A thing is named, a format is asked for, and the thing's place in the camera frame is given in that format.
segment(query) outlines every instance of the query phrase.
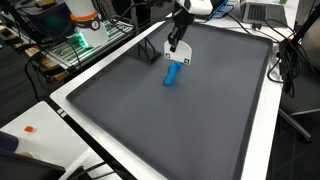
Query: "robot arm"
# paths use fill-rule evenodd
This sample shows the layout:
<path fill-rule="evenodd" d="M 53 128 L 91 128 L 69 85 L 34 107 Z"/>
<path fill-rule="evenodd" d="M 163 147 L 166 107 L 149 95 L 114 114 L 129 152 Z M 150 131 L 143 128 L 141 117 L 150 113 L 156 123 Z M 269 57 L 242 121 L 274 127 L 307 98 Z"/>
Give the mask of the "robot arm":
<path fill-rule="evenodd" d="M 176 0 L 173 13 L 179 10 L 181 12 L 173 17 L 175 25 L 168 35 L 168 41 L 165 43 L 164 49 L 167 59 L 190 64 L 192 49 L 188 44 L 179 42 L 182 40 L 188 26 L 193 23 L 194 16 L 209 15 L 212 9 L 211 0 Z"/>

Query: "chair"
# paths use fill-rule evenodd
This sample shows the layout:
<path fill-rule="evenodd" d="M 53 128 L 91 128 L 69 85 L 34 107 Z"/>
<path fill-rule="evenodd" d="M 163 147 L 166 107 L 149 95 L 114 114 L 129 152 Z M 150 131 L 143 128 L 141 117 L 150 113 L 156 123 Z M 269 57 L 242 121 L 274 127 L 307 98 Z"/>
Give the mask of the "chair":
<path fill-rule="evenodd" d="M 320 70 L 320 18 L 318 18 L 304 34 L 301 41 L 310 63 Z M 294 80 L 294 98 L 283 94 L 279 115 L 292 125 L 306 141 L 311 141 L 311 135 L 292 116 L 304 115 L 320 111 L 320 78 L 315 76 L 303 65 L 301 75 Z"/>

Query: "computer monitor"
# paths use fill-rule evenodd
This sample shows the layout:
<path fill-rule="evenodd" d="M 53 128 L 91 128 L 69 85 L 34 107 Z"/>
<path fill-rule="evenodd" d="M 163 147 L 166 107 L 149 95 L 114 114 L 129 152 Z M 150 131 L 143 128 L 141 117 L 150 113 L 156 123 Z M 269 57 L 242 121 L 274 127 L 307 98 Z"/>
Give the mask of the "computer monitor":
<path fill-rule="evenodd" d="M 0 179 L 57 180 L 64 173 L 61 166 L 0 149 Z"/>

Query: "orange object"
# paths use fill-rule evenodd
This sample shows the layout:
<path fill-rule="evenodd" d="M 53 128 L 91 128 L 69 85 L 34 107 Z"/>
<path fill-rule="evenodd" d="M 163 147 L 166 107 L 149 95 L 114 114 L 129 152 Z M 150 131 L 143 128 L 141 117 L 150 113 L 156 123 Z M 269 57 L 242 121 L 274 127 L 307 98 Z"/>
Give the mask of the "orange object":
<path fill-rule="evenodd" d="M 89 14 L 87 16 L 75 16 L 73 14 L 70 14 L 70 17 L 73 21 L 87 21 L 90 19 L 93 19 L 98 15 L 97 11 L 93 12 L 92 14 Z"/>
<path fill-rule="evenodd" d="M 24 130 L 27 131 L 27 132 L 31 132 L 33 130 L 33 127 L 32 126 L 26 126 L 24 128 Z"/>

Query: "green light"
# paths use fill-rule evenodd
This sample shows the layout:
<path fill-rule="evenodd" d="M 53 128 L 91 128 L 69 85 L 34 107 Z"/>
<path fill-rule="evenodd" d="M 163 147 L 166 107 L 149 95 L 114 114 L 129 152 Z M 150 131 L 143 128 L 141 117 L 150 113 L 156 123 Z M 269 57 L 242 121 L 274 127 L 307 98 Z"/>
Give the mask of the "green light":
<path fill-rule="evenodd" d="M 101 23 L 101 25 L 103 26 L 104 30 L 106 31 L 107 35 L 110 36 L 109 31 L 107 30 L 106 26 L 104 24 Z"/>
<path fill-rule="evenodd" d="M 89 46 L 88 43 L 87 43 L 87 41 L 86 41 L 86 39 L 83 37 L 82 32 L 79 32 L 79 33 L 76 35 L 76 37 L 78 38 L 79 43 L 80 43 L 80 45 L 81 45 L 82 47 L 86 48 L 86 47 Z"/>

